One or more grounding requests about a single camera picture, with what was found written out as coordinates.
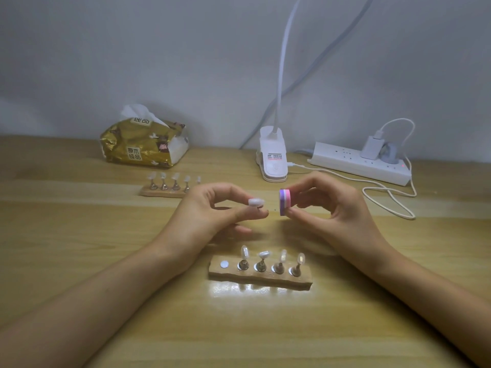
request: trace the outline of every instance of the wooden tabletop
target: wooden tabletop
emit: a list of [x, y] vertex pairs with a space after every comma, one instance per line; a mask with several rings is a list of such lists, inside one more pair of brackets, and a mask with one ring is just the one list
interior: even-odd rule
[[[106, 163], [96, 141], [3, 137], [0, 152], [0, 323], [142, 247], [179, 202], [138, 196], [151, 168]], [[309, 166], [305, 156], [288, 157]], [[279, 216], [278, 189], [305, 170], [292, 168], [286, 183], [268, 183], [254, 151], [193, 148], [170, 172], [229, 181], [265, 199], [270, 216], [247, 223], [256, 232], [246, 243], [250, 252], [302, 251], [314, 283], [310, 291], [291, 291], [209, 280], [212, 255], [239, 255], [244, 244], [212, 243], [90, 367], [469, 366], [419, 316]], [[415, 161], [419, 195], [401, 199], [415, 221], [369, 206], [399, 251], [491, 299], [490, 177], [489, 164]]]

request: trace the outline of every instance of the wooden base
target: wooden base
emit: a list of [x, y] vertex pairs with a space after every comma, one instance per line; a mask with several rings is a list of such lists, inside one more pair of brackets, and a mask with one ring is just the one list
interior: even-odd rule
[[183, 198], [186, 196], [184, 192], [184, 188], [181, 187], [180, 190], [174, 191], [171, 190], [160, 190], [157, 188], [156, 190], [151, 190], [149, 186], [143, 186], [139, 192], [140, 196], [149, 196], [152, 198]]
[[[283, 274], [273, 272], [271, 267], [276, 263], [276, 260], [265, 259], [265, 272], [258, 272], [254, 269], [254, 265], [261, 259], [249, 258], [249, 268], [247, 270], [239, 270], [237, 264], [241, 261], [240, 257], [232, 256], [213, 256], [208, 269], [208, 275], [211, 278], [220, 278], [221, 280], [229, 280], [237, 283], [258, 283], [262, 285], [279, 286], [281, 288], [293, 288], [299, 290], [309, 290], [312, 285], [312, 273], [309, 266], [301, 266], [302, 274], [299, 277], [290, 275], [288, 269], [297, 266], [296, 262], [285, 262], [283, 264], [285, 271]], [[222, 268], [221, 262], [228, 261], [228, 267]]]

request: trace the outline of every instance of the hand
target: hand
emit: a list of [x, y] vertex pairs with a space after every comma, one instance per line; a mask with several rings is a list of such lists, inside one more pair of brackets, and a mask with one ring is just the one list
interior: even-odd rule
[[[301, 222], [323, 237], [347, 261], [367, 273], [383, 266], [396, 252], [377, 228], [363, 195], [354, 187], [321, 172], [310, 173], [288, 187], [292, 206], [289, 218]], [[331, 212], [329, 219], [304, 210], [322, 206]]]
[[[210, 183], [193, 187], [181, 200], [169, 222], [155, 238], [157, 246], [176, 262], [178, 273], [187, 270], [205, 245], [223, 230], [247, 234], [250, 228], [238, 222], [263, 219], [268, 211], [248, 206], [254, 196], [230, 183]], [[236, 208], [215, 207], [216, 203], [231, 200], [245, 204]]]

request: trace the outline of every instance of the forearm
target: forearm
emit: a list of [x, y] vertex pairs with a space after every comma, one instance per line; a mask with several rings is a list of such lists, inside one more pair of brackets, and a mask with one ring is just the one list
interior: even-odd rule
[[367, 274], [481, 367], [491, 366], [491, 304], [400, 254]]
[[77, 367], [175, 275], [172, 259], [145, 247], [0, 331], [4, 367]]

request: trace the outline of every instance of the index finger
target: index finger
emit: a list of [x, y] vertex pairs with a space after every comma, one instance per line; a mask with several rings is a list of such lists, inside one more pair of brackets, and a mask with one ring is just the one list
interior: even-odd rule
[[291, 194], [308, 191], [313, 187], [327, 193], [340, 193], [343, 190], [344, 183], [341, 181], [323, 174], [321, 172], [309, 173], [306, 177], [299, 180], [297, 183], [287, 187]]
[[206, 186], [208, 189], [207, 192], [209, 193], [210, 203], [219, 203], [225, 200], [230, 200], [236, 203], [248, 205], [249, 199], [254, 197], [239, 186], [231, 183], [219, 182], [202, 186]]

